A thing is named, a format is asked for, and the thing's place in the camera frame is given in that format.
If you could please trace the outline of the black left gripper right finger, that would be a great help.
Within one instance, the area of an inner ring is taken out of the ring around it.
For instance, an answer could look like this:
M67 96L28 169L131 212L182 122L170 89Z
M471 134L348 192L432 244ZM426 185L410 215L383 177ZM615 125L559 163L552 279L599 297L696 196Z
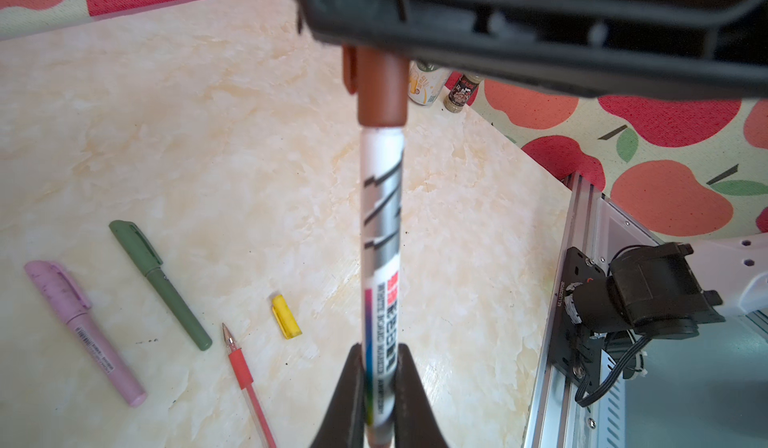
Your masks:
M448 448L414 358L406 344L398 345L395 374L395 446L397 448Z

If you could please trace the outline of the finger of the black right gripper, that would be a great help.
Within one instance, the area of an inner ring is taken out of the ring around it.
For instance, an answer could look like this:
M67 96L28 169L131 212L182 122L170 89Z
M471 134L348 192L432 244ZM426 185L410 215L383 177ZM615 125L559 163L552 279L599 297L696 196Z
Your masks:
M316 40L600 98L767 94L767 0L296 0Z

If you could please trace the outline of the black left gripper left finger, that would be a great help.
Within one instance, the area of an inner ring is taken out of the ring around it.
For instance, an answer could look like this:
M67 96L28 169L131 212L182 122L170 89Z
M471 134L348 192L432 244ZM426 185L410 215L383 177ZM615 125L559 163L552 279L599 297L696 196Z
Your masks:
M362 448L365 438L364 369L362 347L347 355L325 416L311 448Z

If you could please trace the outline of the red gel pen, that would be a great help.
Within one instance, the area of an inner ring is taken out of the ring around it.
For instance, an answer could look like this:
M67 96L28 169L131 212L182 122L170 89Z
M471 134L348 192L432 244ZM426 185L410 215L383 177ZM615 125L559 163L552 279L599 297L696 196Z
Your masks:
M240 390L244 393L244 397L248 403L248 407L251 411L254 423L260 431L263 446L268 448L276 448L276 440L271 431L264 410L257 397L255 388L253 386L254 379L242 349L225 323L221 324L221 328L224 344L228 351L227 356L230 362L230 366L232 367Z

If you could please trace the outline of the green pen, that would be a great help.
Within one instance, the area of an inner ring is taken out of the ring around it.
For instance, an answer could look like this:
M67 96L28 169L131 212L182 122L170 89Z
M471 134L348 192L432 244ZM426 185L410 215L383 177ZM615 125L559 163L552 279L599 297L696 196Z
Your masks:
M109 228L123 250L154 288L201 351L212 346L212 339L162 269L163 261L149 239L132 221L113 220Z

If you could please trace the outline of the white pen black tip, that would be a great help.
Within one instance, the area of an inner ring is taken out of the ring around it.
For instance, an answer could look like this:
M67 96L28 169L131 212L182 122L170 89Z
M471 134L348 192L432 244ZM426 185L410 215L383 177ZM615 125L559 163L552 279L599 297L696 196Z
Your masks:
M371 447L388 447L394 438L404 148L401 127L361 132L362 364Z

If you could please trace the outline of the pink pen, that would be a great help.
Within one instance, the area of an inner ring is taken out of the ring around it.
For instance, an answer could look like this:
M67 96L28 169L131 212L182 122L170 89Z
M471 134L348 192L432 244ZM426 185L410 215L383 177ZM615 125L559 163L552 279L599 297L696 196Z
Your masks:
M29 261L24 270L123 400L133 408L143 404L147 398L145 389L91 317L92 303L76 280L62 265L52 261Z

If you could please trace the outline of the brown pen cap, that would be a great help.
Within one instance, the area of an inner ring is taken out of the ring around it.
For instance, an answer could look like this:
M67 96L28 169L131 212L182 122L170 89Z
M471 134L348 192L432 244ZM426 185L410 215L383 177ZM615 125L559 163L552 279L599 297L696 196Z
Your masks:
M407 122L409 60L364 46L343 46L346 90L357 96L357 120L363 127L402 127Z

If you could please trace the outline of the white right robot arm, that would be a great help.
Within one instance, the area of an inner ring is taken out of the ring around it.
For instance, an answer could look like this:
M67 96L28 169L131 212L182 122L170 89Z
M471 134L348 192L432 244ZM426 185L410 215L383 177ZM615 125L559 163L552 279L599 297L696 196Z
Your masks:
M723 10L634 0L298 0L322 42L376 48L540 92L713 102L767 92L767 0ZM736 243L628 245L563 298L573 323L686 339L767 304Z

